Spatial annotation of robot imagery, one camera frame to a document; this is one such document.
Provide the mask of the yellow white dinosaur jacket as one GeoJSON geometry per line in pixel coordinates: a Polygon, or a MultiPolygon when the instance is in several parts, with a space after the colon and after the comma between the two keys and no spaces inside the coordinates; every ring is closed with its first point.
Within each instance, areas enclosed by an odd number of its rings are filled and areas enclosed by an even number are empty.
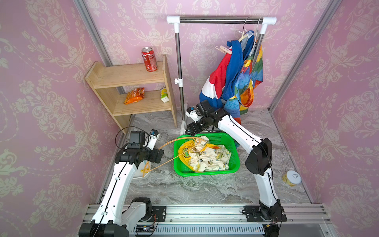
{"type": "Polygon", "coordinates": [[[224,145],[210,143],[206,136],[193,137],[178,149],[179,160],[191,171],[224,171],[229,169],[232,153],[224,145]]]}

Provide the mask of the blue red white jacket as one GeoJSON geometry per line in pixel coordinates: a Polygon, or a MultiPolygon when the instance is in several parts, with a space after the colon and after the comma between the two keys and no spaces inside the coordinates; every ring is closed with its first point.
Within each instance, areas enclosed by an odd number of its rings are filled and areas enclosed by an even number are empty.
{"type": "Polygon", "coordinates": [[[231,85],[243,65],[243,51],[237,40],[227,42],[231,54],[226,54],[217,69],[206,80],[199,101],[208,101],[213,108],[222,108],[223,102],[232,97],[231,85]]]}

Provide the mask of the pink clothespin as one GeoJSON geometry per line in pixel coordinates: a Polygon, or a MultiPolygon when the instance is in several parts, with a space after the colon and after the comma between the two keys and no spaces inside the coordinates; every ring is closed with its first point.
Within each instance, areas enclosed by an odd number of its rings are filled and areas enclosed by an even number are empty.
{"type": "Polygon", "coordinates": [[[216,46],[215,49],[218,50],[218,51],[220,51],[220,52],[222,52],[222,53],[224,53],[224,54],[231,55],[233,53],[230,49],[228,49],[228,48],[226,48],[226,47],[224,47],[222,45],[216,46]]]}

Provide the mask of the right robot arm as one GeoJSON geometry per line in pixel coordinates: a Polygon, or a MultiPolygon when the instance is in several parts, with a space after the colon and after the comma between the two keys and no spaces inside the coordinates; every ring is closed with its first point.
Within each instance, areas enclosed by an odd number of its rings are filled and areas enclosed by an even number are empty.
{"type": "Polygon", "coordinates": [[[186,116],[193,122],[187,125],[187,135],[197,135],[216,127],[232,137],[247,152],[246,168],[254,175],[259,190],[258,213],[265,221],[286,222],[287,217],[273,184],[272,142],[261,139],[239,124],[225,109],[213,108],[207,100],[187,108],[186,116]]]}

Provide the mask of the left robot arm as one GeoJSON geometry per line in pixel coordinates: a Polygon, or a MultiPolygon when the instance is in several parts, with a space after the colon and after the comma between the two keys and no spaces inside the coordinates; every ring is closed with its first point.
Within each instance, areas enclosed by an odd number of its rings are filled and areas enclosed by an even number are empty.
{"type": "Polygon", "coordinates": [[[139,221],[153,217],[148,197],[135,198],[126,211],[122,208],[139,166],[145,161],[160,163],[164,151],[155,148],[158,138],[155,129],[150,133],[141,129],[130,133],[129,141],[115,156],[113,175],[103,200],[91,221],[81,225],[80,237],[128,237],[139,221]]]}

